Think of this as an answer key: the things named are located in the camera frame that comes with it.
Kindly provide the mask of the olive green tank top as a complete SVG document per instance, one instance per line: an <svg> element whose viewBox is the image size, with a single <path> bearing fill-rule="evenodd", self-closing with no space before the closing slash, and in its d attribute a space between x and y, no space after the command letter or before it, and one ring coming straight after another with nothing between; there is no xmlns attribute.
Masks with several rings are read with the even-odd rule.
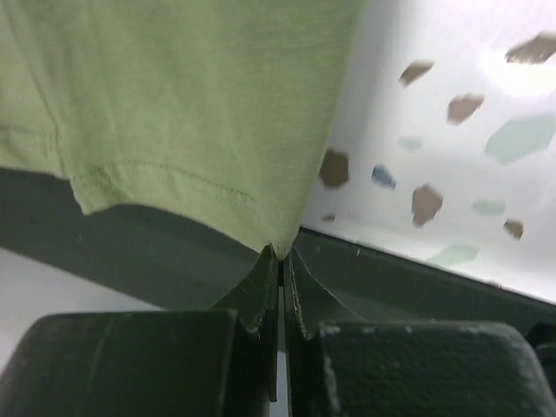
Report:
<svg viewBox="0 0 556 417"><path fill-rule="evenodd" d="M4 1L1 164L284 257L362 1Z"/></svg>

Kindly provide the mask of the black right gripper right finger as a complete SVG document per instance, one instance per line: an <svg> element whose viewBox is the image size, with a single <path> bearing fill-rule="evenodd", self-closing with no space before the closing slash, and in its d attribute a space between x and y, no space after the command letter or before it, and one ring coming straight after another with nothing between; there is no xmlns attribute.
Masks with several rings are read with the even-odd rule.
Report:
<svg viewBox="0 0 556 417"><path fill-rule="evenodd" d="M366 321L297 252L283 278L293 416L552 416L539 357L506 324Z"/></svg>

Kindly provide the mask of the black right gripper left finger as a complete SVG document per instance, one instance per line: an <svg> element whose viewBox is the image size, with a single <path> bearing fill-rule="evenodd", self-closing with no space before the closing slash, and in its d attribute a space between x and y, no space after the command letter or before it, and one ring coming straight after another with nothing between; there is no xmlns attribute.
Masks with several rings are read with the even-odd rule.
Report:
<svg viewBox="0 0 556 417"><path fill-rule="evenodd" d="M271 248L204 311L53 314L1 375L4 416L266 416L276 399Z"/></svg>

